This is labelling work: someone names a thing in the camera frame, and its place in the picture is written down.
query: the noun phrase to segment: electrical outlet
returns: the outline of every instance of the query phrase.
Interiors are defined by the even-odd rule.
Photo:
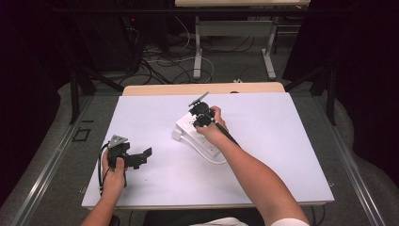
[[[176,121],[176,126],[183,132],[183,136],[192,142],[202,153],[207,156],[216,157],[220,150],[211,144],[203,135],[197,133],[197,129],[193,125],[195,120],[195,116],[187,113]]]

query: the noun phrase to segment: forearm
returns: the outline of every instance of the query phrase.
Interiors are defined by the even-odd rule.
[[[237,180],[260,211],[266,225],[280,218],[307,222],[301,208],[278,175],[226,137],[213,141],[231,166]]]
[[[102,196],[81,225],[108,226],[117,201],[118,199]]]

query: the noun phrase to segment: desk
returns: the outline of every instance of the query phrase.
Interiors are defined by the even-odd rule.
[[[222,108],[238,143],[270,166],[300,204],[334,201],[291,96],[280,83],[155,85],[125,89],[104,139],[128,137],[128,153],[152,147],[147,164],[126,172],[128,186],[117,208],[253,206],[228,164],[212,164],[171,137],[175,121],[205,90],[210,94],[203,101]],[[232,91],[240,93],[226,94]],[[96,167],[82,206],[91,208],[99,199]]]
[[[310,0],[176,0],[177,7],[279,7],[306,6]],[[268,37],[266,48],[262,49],[263,61],[270,80],[276,79],[273,63],[270,58],[273,41],[276,35],[279,18],[273,21],[201,21],[196,17],[196,59],[193,77],[200,78],[202,49],[200,36],[257,36]]]

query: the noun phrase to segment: white device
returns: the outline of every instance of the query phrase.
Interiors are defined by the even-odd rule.
[[[196,116],[191,115],[189,112],[185,114],[181,119],[176,121],[177,129],[173,131],[173,137],[180,140],[181,138],[177,136],[183,136],[183,138],[194,145],[199,152],[202,152],[209,158],[215,158],[220,153],[220,150],[211,144],[203,135],[197,133],[193,125],[195,120]]]

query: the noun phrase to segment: white shirt sleeve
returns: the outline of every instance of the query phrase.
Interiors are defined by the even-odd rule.
[[[283,218],[272,223],[272,226],[309,226],[309,224],[297,218]]]
[[[224,225],[224,226],[248,226],[236,218],[221,218],[204,224],[194,224],[191,226]]]

